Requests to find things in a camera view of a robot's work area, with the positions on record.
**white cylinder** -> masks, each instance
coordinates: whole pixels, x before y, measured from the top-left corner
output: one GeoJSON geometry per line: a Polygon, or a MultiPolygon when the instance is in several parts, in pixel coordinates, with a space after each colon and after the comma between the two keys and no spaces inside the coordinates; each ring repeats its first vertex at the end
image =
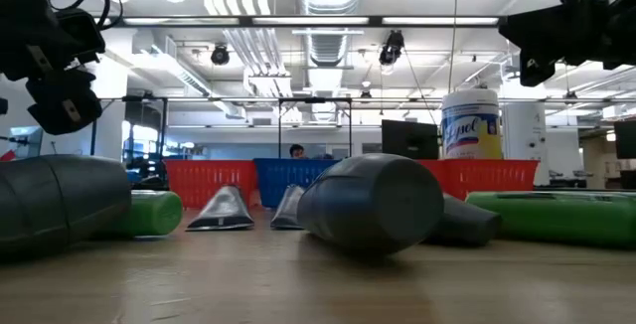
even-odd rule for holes
{"type": "Polygon", "coordinates": [[[543,103],[512,103],[503,108],[504,154],[511,160],[539,160],[535,185],[550,183],[543,103]]]}
{"type": "Polygon", "coordinates": [[[442,103],[446,159],[501,159],[499,101],[490,89],[453,92],[442,103]]]}

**spotlight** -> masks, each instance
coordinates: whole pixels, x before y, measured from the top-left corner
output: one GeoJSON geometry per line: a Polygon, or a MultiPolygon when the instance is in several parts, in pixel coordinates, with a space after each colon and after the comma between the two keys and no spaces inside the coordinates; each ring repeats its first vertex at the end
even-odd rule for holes
{"type": "Polygon", "coordinates": [[[403,47],[404,36],[401,34],[401,31],[391,30],[391,34],[380,52],[380,64],[383,66],[394,64],[399,56],[401,56],[401,49],[403,47]]]}
{"type": "Polygon", "coordinates": [[[213,65],[216,66],[224,66],[230,61],[230,54],[228,53],[228,46],[226,45],[215,45],[215,49],[212,51],[212,56],[210,57],[213,65]]]}

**black monitor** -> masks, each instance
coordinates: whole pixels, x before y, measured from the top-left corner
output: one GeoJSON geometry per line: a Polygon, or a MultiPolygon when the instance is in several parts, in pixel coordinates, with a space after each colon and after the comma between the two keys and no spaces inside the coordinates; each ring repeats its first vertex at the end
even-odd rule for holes
{"type": "Polygon", "coordinates": [[[439,158],[437,125],[382,121],[382,152],[416,160],[439,158]]]}
{"type": "Polygon", "coordinates": [[[619,159],[636,159],[636,121],[617,121],[614,123],[616,133],[616,157],[619,159]]]}

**ceiling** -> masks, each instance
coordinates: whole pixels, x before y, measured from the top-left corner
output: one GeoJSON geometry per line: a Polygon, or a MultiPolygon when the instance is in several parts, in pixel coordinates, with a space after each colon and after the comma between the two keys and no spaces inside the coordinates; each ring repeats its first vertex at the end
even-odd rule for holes
{"type": "MultiPolygon", "coordinates": [[[[53,0],[55,4],[70,4],[73,0],[53,0]]],[[[299,14],[298,0],[268,0],[275,15],[299,14]]],[[[447,16],[501,16],[550,7],[558,0],[360,0],[359,15],[421,15],[447,16]]],[[[98,14],[102,0],[86,0],[85,10],[98,14]]],[[[124,4],[126,16],[193,16],[209,15],[204,0],[184,0],[173,3],[166,0],[129,0],[124,4]]],[[[406,53],[398,59],[394,71],[382,75],[378,49],[386,40],[389,28],[364,28],[362,35],[351,36],[347,58],[341,64],[343,76],[338,96],[359,96],[362,82],[371,83],[373,97],[420,96],[418,86],[426,96],[441,97],[451,89],[462,89],[478,83],[500,90],[501,64],[509,62],[519,50],[492,29],[456,29],[452,26],[435,29],[402,30],[406,53]]],[[[225,66],[214,66],[210,55],[218,43],[227,43],[222,29],[218,28],[156,28],[151,29],[157,43],[166,37],[175,41],[176,58],[187,65],[215,94],[223,96],[250,96],[243,83],[244,66],[230,47],[231,61],[225,66]]],[[[275,30],[287,70],[291,75],[294,95],[310,94],[311,83],[307,76],[307,55],[302,36],[292,35],[291,29],[275,30]]],[[[136,71],[129,81],[130,87],[151,87],[156,94],[170,96],[196,95],[179,80],[167,75],[165,70],[134,65],[136,71]]],[[[599,64],[584,64],[580,68],[558,65],[556,75],[545,83],[547,95],[562,97],[568,89],[607,79],[627,70],[621,68],[604,71],[599,64]]],[[[633,77],[610,81],[592,91],[582,91],[579,97],[606,97],[625,89],[634,88],[633,77]]],[[[590,104],[579,110],[597,110],[601,105],[590,104]]],[[[553,105],[563,108],[564,104],[553,105]]],[[[208,110],[213,106],[192,105],[192,109],[208,110]]]]}

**black hair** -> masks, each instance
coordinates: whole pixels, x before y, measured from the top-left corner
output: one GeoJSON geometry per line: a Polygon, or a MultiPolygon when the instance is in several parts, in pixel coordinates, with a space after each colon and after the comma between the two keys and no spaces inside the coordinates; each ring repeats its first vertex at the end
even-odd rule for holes
{"type": "Polygon", "coordinates": [[[289,147],[289,156],[294,156],[294,151],[296,150],[302,150],[305,151],[305,148],[302,147],[302,145],[299,144],[293,144],[289,147]]]}

